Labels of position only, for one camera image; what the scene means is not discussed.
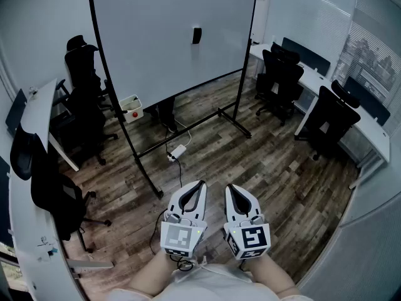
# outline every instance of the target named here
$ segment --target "whiteboard stand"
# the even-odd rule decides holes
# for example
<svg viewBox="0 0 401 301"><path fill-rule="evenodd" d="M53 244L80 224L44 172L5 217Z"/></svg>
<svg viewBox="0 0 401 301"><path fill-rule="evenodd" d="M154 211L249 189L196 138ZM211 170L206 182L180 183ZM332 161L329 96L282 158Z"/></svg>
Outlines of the whiteboard stand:
<svg viewBox="0 0 401 301"><path fill-rule="evenodd" d="M240 79L239 86L238 86L238 93L237 93L236 101L231 103L231 104L229 104L229 105L226 105L223 108L218 108L217 111L215 111L214 113L204 117L203 119L198 120L197 122L195 122L192 125L186 127L185 129L178 131L177 133L175 133L174 135L170 136L169 138L159 142L158 144L156 144L156 145L152 146L151 148L149 148L149 149L147 149L147 150L145 150L145 151L143 151L143 152L138 154L137 151L135 150L135 148L134 148L134 146L133 146L133 144L132 144L132 142L130 140L130 137L128 135L128 132L127 132L125 126L124 126L124 121L125 121L124 111L119 106L118 97L117 97L115 88L113 86L113 82L112 82L112 79L111 79L110 71L109 71L109 68L108 68L108 65L107 65L105 51L103 49L102 40L100 38L100 30L99 30L99 26L98 26L98 19L96 17L96 11L95 11L95 2L94 2L94 0L89 0L90 11L91 11L91 16L92 16L92 22L93 22L93 29L95 30L96 42L98 44L98 48L99 48L99 52L100 52L100 58L102 59L103 67L104 67L106 78L107 78L105 80L105 86L107 88L107 91L108 91L108 94L109 94L109 97L110 97L110 101L112 102L113 108L115 109L115 116L118 118L120 126L121 126L121 128L123 130L124 136L127 139L127 142L129 144L129 146L131 147L133 156L135 158L135 162L137 163L137 165L138 165L139 169L141 170L143 176L148 181L148 183L149 183L150 187L152 188L153 192L156 194L156 196L159 199L161 199L163 197L163 195L164 195L163 191L158 190L156 188L155 184L149 178L149 175L147 174L144 166L142 165L142 163L140 161L141 157L143 157L144 155L149 154L150 152L154 151L155 149L159 148L160 146L163 146L164 144L170 142L171 140L175 139L176 137L186 133L188 130L193 129L194 127L196 127L196 126L200 125L201 123L213 118L216 115L218 115L219 117L223 115L235 127L237 127L247 138L251 138L252 137L251 133L236 120L236 116L237 116L237 112L238 112L238 106L239 106L239 102L241 100L242 88L243 88L244 81L245 81L246 68L247 68L247 63L248 63L248 58L249 58L249 50L251 48L251 28L252 28L252 21L253 21L253 16L254 16L254 8L255 8L256 0L252 0L252 2L253 2L253 10L252 10L251 26L249 28L249 34L246 33L247 36L248 36L248 39L247 39L247 47L246 47L246 54L245 54L243 67L241 69L225 73L224 75L220 75L219 77L213 78L212 80L208 80L208 81L202 82L202 83L200 83L200 84L198 84L196 86L189 86L188 89L183 90L181 92L178 92L175 95L169 95L169 97L178 96L178 95L180 95L180 94L182 94L184 92L188 92L189 90L192 90L192 89L197 88L199 86L205 85L206 83L213 82L213 81L215 81L217 79L220 79L222 77L228 76L228 75L230 75L232 73L235 73L235 72L238 72L238 71L242 70L241 79ZM233 106L234 106L234 112L233 112L233 115L231 117L230 115L228 115L226 113L226 110L231 108L231 107L233 107Z"/></svg>

